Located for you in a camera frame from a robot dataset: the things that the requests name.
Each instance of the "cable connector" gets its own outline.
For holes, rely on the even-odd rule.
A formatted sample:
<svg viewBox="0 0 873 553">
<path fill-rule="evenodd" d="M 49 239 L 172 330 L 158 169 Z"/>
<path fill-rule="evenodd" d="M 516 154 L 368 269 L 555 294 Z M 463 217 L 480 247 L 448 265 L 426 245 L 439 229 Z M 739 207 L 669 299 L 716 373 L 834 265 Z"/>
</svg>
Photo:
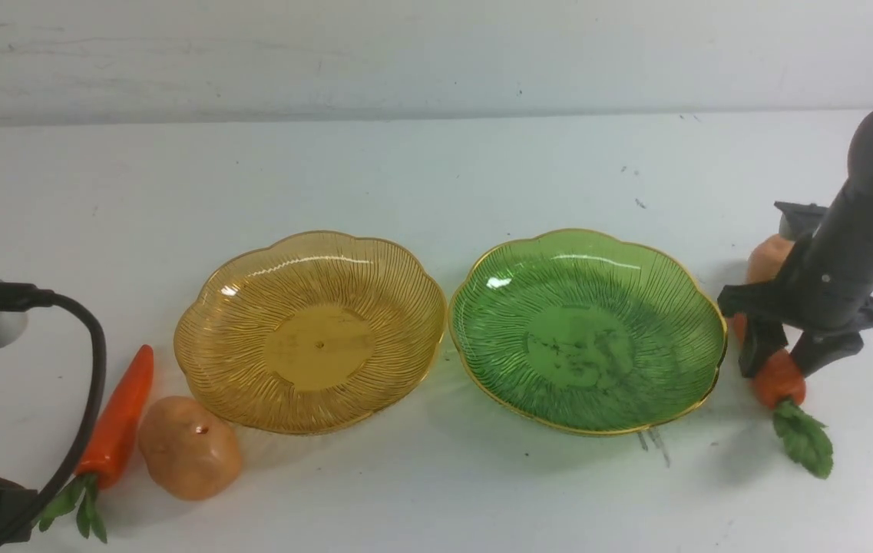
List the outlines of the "cable connector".
<svg viewBox="0 0 873 553">
<path fill-rule="evenodd" d="M 0 311 L 22 312 L 34 307 L 51 307 L 54 291 L 40 290 L 29 283 L 0 283 Z"/>
</svg>

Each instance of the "plate center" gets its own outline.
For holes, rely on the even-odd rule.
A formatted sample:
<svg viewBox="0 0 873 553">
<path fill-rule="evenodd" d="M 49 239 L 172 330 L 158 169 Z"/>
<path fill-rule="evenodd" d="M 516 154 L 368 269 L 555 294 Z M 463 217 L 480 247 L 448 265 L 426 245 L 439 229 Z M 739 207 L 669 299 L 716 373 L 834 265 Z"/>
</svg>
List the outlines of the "plate center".
<svg viewBox="0 0 873 553">
<path fill-rule="evenodd" d="M 342 384 L 373 353 L 372 327 L 339 305 L 317 305 L 296 312 L 265 343 L 266 367 L 298 391 Z"/>
<path fill-rule="evenodd" d="M 630 331 L 595 306 L 546 308 L 525 328 L 524 345 L 532 370 L 560 388 L 609 389 L 633 368 Z"/>
</svg>

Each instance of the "white table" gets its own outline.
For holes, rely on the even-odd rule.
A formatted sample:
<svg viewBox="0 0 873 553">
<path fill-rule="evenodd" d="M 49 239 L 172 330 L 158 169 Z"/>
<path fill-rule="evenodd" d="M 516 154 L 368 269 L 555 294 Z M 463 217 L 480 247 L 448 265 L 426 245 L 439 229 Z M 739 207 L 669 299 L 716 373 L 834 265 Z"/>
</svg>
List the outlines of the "white table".
<svg viewBox="0 0 873 553">
<path fill-rule="evenodd" d="M 0 276 L 102 319 L 109 385 L 141 343 L 156 396 L 211 270 L 293 232 L 382 236 L 446 293 L 489 247 L 592 227 L 682 260 L 716 295 L 776 231 L 774 200 L 829 202 L 864 112 L 0 129 Z M 792 465 L 730 355 L 703 409 L 646 436 L 570 436 L 506 412 L 447 339 L 407 399 L 350 430 L 242 434 L 221 496 L 173 500 L 138 455 L 103 494 L 110 545 L 74 522 L 9 551 L 741 553 L 873 551 L 873 332 L 809 379 L 836 447 Z M 0 475 L 42 485 L 88 382 L 83 329 L 31 313 L 0 350 Z"/>
</svg>

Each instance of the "carrot leaves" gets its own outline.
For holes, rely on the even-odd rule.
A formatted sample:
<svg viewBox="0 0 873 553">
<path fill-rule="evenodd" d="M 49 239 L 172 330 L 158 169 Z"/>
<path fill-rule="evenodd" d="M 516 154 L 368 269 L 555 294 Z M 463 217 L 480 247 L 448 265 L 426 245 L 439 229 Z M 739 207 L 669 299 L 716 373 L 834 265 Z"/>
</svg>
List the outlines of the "carrot leaves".
<svg viewBox="0 0 873 553">
<path fill-rule="evenodd" d="M 832 474 L 832 440 L 825 434 L 825 424 L 805 413 L 791 399 L 778 403 L 773 423 L 791 461 L 818 478 L 826 479 Z"/>
<path fill-rule="evenodd" d="M 96 499 L 98 499 L 98 475 L 88 473 L 88 475 L 75 476 L 41 512 L 40 518 L 36 521 L 37 529 L 42 532 L 47 531 L 54 524 L 55 518 L 70 515 L 77 508 L 78 513 L 74 521 L 83 538 L 88 539 L 88 536 L 95 535 L 95 538 L 102 543 L 107 543 L 105 522 L 95 508 Z"/>
</svg>

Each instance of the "scalloped plate rim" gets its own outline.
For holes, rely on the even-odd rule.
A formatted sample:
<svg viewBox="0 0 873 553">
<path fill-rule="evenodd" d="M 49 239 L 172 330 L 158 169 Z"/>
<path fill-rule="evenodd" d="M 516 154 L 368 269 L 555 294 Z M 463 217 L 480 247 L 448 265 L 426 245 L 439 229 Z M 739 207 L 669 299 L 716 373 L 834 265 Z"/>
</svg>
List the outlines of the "scalloped plate rim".
<svg viewBox="0 0 873 553">
<path fill-rule="evenodd" d="M 242 254 L 236 255 L 233 258 L 230 258 L 225 263 L 221 263 L 221 265 L 219 265 L 217 267 L 217 269 L 215 269 L 215 270 L 213 270 L 213 272 L 211 272 L 211 275 L 207 277 L 207 280 L 204 280 L 204 284 L 202 284 L 200 291 L 198 291 L 198 293 L 197 293 L 197 296 L 194 297 L 194 301 L 191 302 L 191 304 L 189 306 L 187 306 L 186 309 L 184 309 L 183 314 L 181 314 L 180 318 L 177 319 L 177 326 L 174 329 L 174 337 L 172 340 L 173 349 L 174 349 L 174 357 L 177 360 L 177 368 L 180 368 L 180 373 L 183 373 L 183 375 L 184 375 L 184 380 L 187 380 L 187 371 L 184 368 L 183 363 L 180 363 L 180 355 L 177 355 L 177 351 L 179 350 L 179 347 L 177 347 L 177 333 L 180 332 L 180 328 L 184 325 L 184 320 L 190 315 L 190 312 L 193 311 L 193 309 L 197 306 L 206 305 L 207 302 L 209 301 L 208 299 L 204 298 L 204 294 L 208 290 L 208 288 L 210 287 L 211 281 L 215 280 L 216 277 L 218 277 L 218 273 L 221 273 L 221 270 L 225 269 L 225 267 L 228 267 L 231 263 L 235 263 L 236 261 L 239 261 L 240 259 L 246 258 L 246 257 L 254 255 L 254 254 L 260 254 L 262 252 L 269 251 L 269 250 L 279 246 L 280 244 L 283 244 L 284 242 L 286 242 L 288 240 L 291 240 L 293 238 L 298 238 L 299 236 L 303 236 L 303 235 L 307 235 L 307 234 L 333 234 L 336 236 L 340 236 L 342 238 L 347 238 L 353 242 L 360 242 L 360 241 L 384 242 L 386 244 L 390 244 L 390 245 L 402 250 L 402 252 L 405 252 L 405 254 L 408 255 L 408 258 L 411 259 L 412 262 L 415 263 L 416 269 L 419 270 L 419 273 L 422 274 L 422 276 L 425 278 L 425 280 L 427 280 L 430 284 L 432 284 L 432 286 L 435 287 L 436 291 L 439 292 L 439 294 L 437 294 L 437 295 L 440 298 L 440 304 L 442 307 L 442 309 L 440 309 L 440 313 L 441 313 L 442 319 L 443 319 L 442 323 L 441 323 L 441 329 L 440 329 L 439 337 L 437 337 L 437 339 L 434 340 L 433 354 L 429 358 L 429 364 L 426 365 L 426 369 L 425 369 L 425 371 L 422 372 L 422 377 L 419 378 L 419 381 L 416 382 L 415 385 L 408 392 L 406 392 L 404 396 L 402 396 L 401 398 L 398 398 L 397 400 L 394 400 L 394 402 L 389 403 L 389 405 L 387 405 L 387 406 L 381 407 L 381 409 L 373 410 L 373 412 L 366 412 L 365 414 L 363 414 L 363 416 L 346 421 L 343 424 L 338 424 L 337 426 L 331 426 L 329 428 L 324 428 L 324 429 L 320 429 L 320 430 L 316 430 L 316 431 L 298 431 L 298 432 L 290 432 L 290 431 L 285 431 L 285 430 L 273 431 L 273 430 L 268 430 L 267 428 L 262 428 L 259 426 L 244 424 L 244 423 L 236 422 L 236 421 L 230 421 L 228 419 L 225 419 L 222 416 L 219 416 L 219 418 L 221 418 L 222 420 L 226 420 L 229 424 L 237 424 L 237 425 L 242 426 L 244 428 L 253 428 L 255 430 L 260 430 L 262 432 L 269 432 L 271 434 L 281 434 L 284 436 L 319 436 L 319 435 L 323 435 L 323 434 L 330 434 L 333 432 L 337 432 L 339 430 L 344 430 L 345 428 L 348 428 L 348 427 L 351 427 L 355 424 L 358 424 L 359 422 L 362 422 L 363 420 L 366 420 L 369 417 L 375 416 L 375 414 L 377 414 L 377 413 L 384 412 L 384 410 L 389 409 L 389 407 L 394 406 L 394 405 L 396 405 L 396 403 L 401 402 L 401 400 L 407 398 L 409 393 L 414 392 L 415 389 L 417 389 L 419 387 L 419 385 L 421 385 L 422 382 L 425 381 L 425 379 L 429 376 L 429 372 L 432 371 L 433 365 L 436 364 L 436 360 L 439 358 L 440 349 L 441 349 L 440 346 L 442 346 L 443 339 L 445 339 L 445 337 L 446 337 L 446 329 L 448 326 L 447 321 L 449 320 L 449 316 L 450 316 L 449 303 L 447 301 L 446 293 L 444 293 L 442 286 L 439 286 L 439 283 L 437 283 L 436 279 L 433 279 L 432 275 L 429 274 L 429 272 L 427 272 L 427 270 L 425 269 L 425 266 L 422 265 L 422 262 L 419 261 L 419 258 L 416 257 L 415 254 L 413 252 L 411 252 L 411 250 L 409 248 L 402 246 L 401 244 L 398 244 L 398 242 L 391 241 L 391 240 L 388 240 L 385 238 L 378 238 L 375 236 L 356 236 L 353 234 L 348 234 L 347 232 L 341 232 L 341 231 L 337 231 L 337 230 L 304 230 L 303 232 L 296 232 L 294 234 L 290 234 L 284 238 L 276 240 L 275 242 L 273 242 L 272 244 L 270 244 L 268 246 L 265 246 L 264 248 L 255 248 L 253 250 L 244 252 Z M 200 396 L 198 396 L 197 393 L 194 392 L 194 386 L 192 386 L 190 384 L 190 381 L 188 381 L 188 380 L 187 380 L 187 388 L 190 390 L 190 394 L 195 399 L 197 399 L 198 402 L 200 402 L 201 405 L 204 406 L 204 408 L 208 410 L 208 412 L 210 412 L 211 409 L 210 409 L 210 407 L 208 407 L 207 402 L 204 402 L 204 400 L 202 400 L 200 398 Z"/>
<path fill-rule="evenodd" d="M 467 362 L 467 356 L 465 356 L 464 351 L 460 346 L 460 339 L 457 337 L 457 330 L 456 330 L 455 325 L 454 325 L 454 311 L 456 310 L 456 307 L 457 307 L 458 294 L 460 294 L 460 292 L 471 282 L 471 279 L 472 279 L 472 277 L 474 277 L 474 273 L 476 272 L 476 270 L 478 270 L 478 268 L 481 266 L 481 264 L 484 263 L 488 259 L 488 257 L 490 255 L 492 255 L 494 252 L 496 252 L 502 248 L 505 248 L 507 246 L 513 246 L 515 244 L 539 242 L 539 241 L 541 241 L 542 238 L 545 238 L 547 236 L 550 236 L 553 234 L 562 234 L 565 232 L 584 232 L 587 234 L 593 234 L 594 236 L 608 239 L 608 240 L 612 240 L 614 242 L 618 242 L 618 243 L 626 245 L 626 246 L 644 248 L 646 250 L 653 251 L 654 253 L 656 253 L 658 255 L 665 256 L 665 258 L 670 260 L 672 263 L 675 263 L 675 265 L 678 266 L 682 270 L 683 273 L 685 273 L 685 276 L 688 277 L 688 279 L 689 279 L 689 284 L 692 284 L 692 287 L 695 288 L 696 292 L 699 293 L 699 295 L 702 296 L 703 299 L 713 308 L 713 311 L 716 312 L 716 317 L 719 319 L 720 325 L 722 326 L 722 329 L 723 329 L 722 352 L 719 355 L 719 360 L 716 362 L 716 368 L 714 369 L 715 374 L 713 376 L 713 381 L 709 384 L 709 388 L 706 389 L 706 393 L 703 393 L 702 398 L 700 398 L 699 400 L 696 400 L 696 402 L 694 402 L 691 406 L 689 406 L 688 409 L 684 409 L 684 410 L 682 410 L 682 412 L 676 414 L 675 416 L 666 418 L 664 420 L 658 420 L 655 422 L 642 424 L 640 426 L 628 428 L 625 430 L 583 430 L 581 428 L 573 428 L 573 427 L 565 426 L 562 424 L 556 424 L 556 423 L 549 421 L 549 420 L 546 420 L 544 418 L 534 416 L 534 414 L 524 412 L 524 410 L 518 409 L 516 406 L 511 405 L 509 402 L 505 402 L 505 400 L 498 398 L 498 396 L 496 396 L 492 391 L 490 391 L 490 389 L 486 388 L 486 386 L 483 385 L 482 382 L 478 380 L 478 377 L 476 377 L 476 375 L 474 374 L 474 370 L 472 370 L 472 368 L 470 367 L 470 364 L 468 364 L 468 362 Z M 726 351 L 729 347 L 729 325 L 727 325 L 726 319 L 723 317 L 722 312 L 719 311 L 719 306 L 716 305 L 716 301 L 713 301 L 713 298 L 710 298 L 709 295 L 706 295 L 706 291 L 704 291 L 703 288 L 699 286 L 699 283 L 697 283 L 696 278 L 692 275 L 692 273 L 689 272 L 689 270 L 686 268 L 685 265 L 682 265 L 682 263 L 680 263 L 678 261 L 678 259 L 675 259 L 674 257 L 666 254 L 665 252 L 661 251 L 660 249 L 652 248 L 651 246 L 648 246 L 646 244 L 640 244 L 637 242 L 628 242 L 625 240 L 621 240 L 620 238 L 617 238 L 616 236 L 612 236 L 612 235 L 607 234 L 605 232 L 600 232 L 599 230 L 591 230 L 591 228 L 579 228 L 579 227 L 558 228 L 558 230 L 549 230 L 548 232 L 538 234 L 537 236 L 534 236 L 532 238 L 517 238 L 514 240 L 508 240 L 506 242 L 502 242 L 502 243 L 492 247 L 488 251 L 484 252 L 483 255 L 481 255 L 478 258 L 478 261 L 474 262 L 474 265 L 471 266 L 471 269 L 468 270 L 467 276 L 464 278 L 463 283 L 461 283 L 460 286 L 457 286 L 457 290 L 455 290 L 453 292 L 453 295 L 451 295 L 448 309 L 449 309 L 449 312 L 447 315 L 447 323 L 448 323 L 448 326 L 450 326 L 450 339 L 453 340 L 453 346 L 456 347 L 457 354 L 458 354 L 458 356 L 460 356 L 461 364 L 464 365 L 464 369 L 465 369 L 465 371 L 467 371 L 468 376 L 471 377 L 471 381 L 474 381 L 474 383 L 476 385 L 478 385 L 478 388 L 481 389 L 481 391 L 484 392 L 485 395 L 488 395 L 489 398 L 494 399 L 495 402 L 500 403 L 501 406 L 507 407 L 507 409 L 511 410 L 511 412 L 520 414 L 520 416 L 523 416 L 525 418 L 530 418 L 531 420 L 534 420 L 535 422 L 538 422 L 540 424 L 545 424 L 545 426 L 554 428 L 556 430 L 561 430 L 563 432 L 567 432 L 570 434 L 576 434 L 576 435 L 580 435 L 580 436 L 623 436 L 626 434 L 636 434 L 637 432 L 651 430 L 651 428 L 661 426 L 662 424 L 667 424 L 669 422 L 678 420 L 678 419 L 686 416 L 686 414 L 689 414 L 691 412 L 695 412 L 696 409 L 698 409 L 700 406 L 703 406 L 703 403 L 706 403 L 706 400 L 709 399 L 709 396 L 711 395 L 711 393 L 713 393 L 713 390 L 716 389 L 716 384 L 718 384 L 718 382 L 719 382 L 719 369 L 723 364 L 723 360 L 726 358 Z"/>
</svg>

